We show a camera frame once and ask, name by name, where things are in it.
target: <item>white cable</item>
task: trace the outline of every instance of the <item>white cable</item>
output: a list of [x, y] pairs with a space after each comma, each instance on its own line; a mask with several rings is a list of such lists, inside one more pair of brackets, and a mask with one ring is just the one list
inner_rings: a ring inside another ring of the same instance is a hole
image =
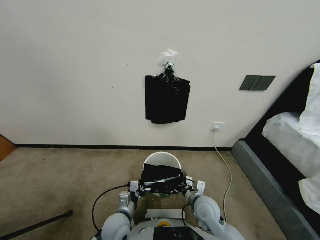
[[230, 186], [231, 186], [231, 183], [232, 183], [232, 173], [231, 173], [231, 170], [230, 170], [227, 162], [224, 160], [223, 156], [219, 153], [219, 151], [216, 148], [216, 145], [214, 144], [214, 131], [213, 131], [213, 134], [212, 134], [212, 142], [213, 142], [214, 148], [216, 149], [217, 153], [220, 155], [220, 157], [222, 158], [222, 160], [224, 161], [224, 163], [226, 164], [226, 166], [227, 166], [227, 168], [228, 168], [228, 170], [230, 172], [230, 183], [229, 183], [229, 186], [228, 186], [228, 188], [226, 190], [226, 193], [224, 194], [224, 197], [223, 197], [223, 213], [224, 213], [225, 221], [227, 223], [228, 221], [227, 221], [227, 214], [226, 214], [226, 207], [225, 206], [226, 206], [226, 197], [227, 197], [227, 194], [229, 192], [229, 189], [230, 189]]

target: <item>dark gray switch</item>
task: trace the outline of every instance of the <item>dark gray switch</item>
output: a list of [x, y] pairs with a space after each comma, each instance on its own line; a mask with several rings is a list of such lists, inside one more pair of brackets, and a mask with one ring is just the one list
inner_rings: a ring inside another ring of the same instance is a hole
[[265, 78], [264, 76], [261, 76], [261, 78], [259, 79], [257, 85], [254, 87], [253, 91], [260, 91], [260, 89], [262, 88], [262, 86], [265, 84]]
[[239, 90], [249, 90], [256, 77], [256, 75], [247, 75]]
[[256, 85], [258, 84], [259, 80], [260, 80], [261, 76], [256, 76], [256, 78], [254, 79], [251, 87], [249, 88], [250, 91], [254, 91]]
[[272, 81], [274, 80], [276, 76], [262, 76], [260, 78], [260, 81], [263, 81], [263, 85], [261, 86], [261, 88], [259, 89], [260, 91], [264, 91], [267, 90], [267, 88], [269, 87], [269, 85], [272, 83]]

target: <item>black plastic bag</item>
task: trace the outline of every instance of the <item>black plastic bag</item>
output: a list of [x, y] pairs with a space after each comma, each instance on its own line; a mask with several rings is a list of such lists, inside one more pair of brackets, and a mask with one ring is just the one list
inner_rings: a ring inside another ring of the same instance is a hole
[[184, 120], [189, 92], [190, 81], [175, 76], [172, 63], [161, 74], [145, 76], [146, 119], [157, 124]]
[[144, 164], [140, 184], [145, 191], [160, 194], [177, 194], [186, 187], [186, 176], [180, 168]]

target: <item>white pillow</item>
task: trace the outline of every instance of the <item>white pillow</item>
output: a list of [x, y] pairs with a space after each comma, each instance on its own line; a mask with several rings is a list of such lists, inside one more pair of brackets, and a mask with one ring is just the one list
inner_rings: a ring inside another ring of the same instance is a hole
[[310, 66], [314, 68], [310, 80], [306, 109], [300, 115], [301, 132], [320, 136], [320, 63]]

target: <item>black cable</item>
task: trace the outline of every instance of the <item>black cable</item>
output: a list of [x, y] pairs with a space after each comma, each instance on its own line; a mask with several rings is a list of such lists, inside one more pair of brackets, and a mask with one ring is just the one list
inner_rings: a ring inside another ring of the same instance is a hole
[[184, 206], [182, 207], [182, 210], [181, 210], [181, 218], [182, 218], [183, 225], [185, 225], [185, 226], [186, 226], [186, 223], [184, 222], [184, 219], [183, 219], [183, 210], [184, 210], [184, 208], [185, 208], [186, 206], [189, 206], [189, 205], [190, 205], [190, 204], [187, 203], [186, 205], [184, 205]]
[[122, 186], [119, 186], [119, 187], [111, 188], [111, 189], [109, 189], [109, 190], [101, 193], [101, 194], [99, 195], [99, 197], [97, 197], [97, 199], [94, 201], [94, 204], [93, 204], [93, 206], [92, 206], [92, 214], [91, 214], [91, 215], [92, 215], [92, 223], [93, 223], [94, 228], [95, 228], [98, 232], [100, 231], [100, 229], [97, 227], [96, 222], [94, 221], [94, 215], [93, 215], [94, 206], [96, 205], [98, 199], [99, 199], [103, 194], [105, 194], [105, 193], [107, 193], [107, 192], [110, 192], [110, 191], [115, 190], [115, 189], [118, 189], [118, 188], [129, 187], [129, 186], [130, 186], [130, 183], [127, 183], [126, 185], [122, 185]]

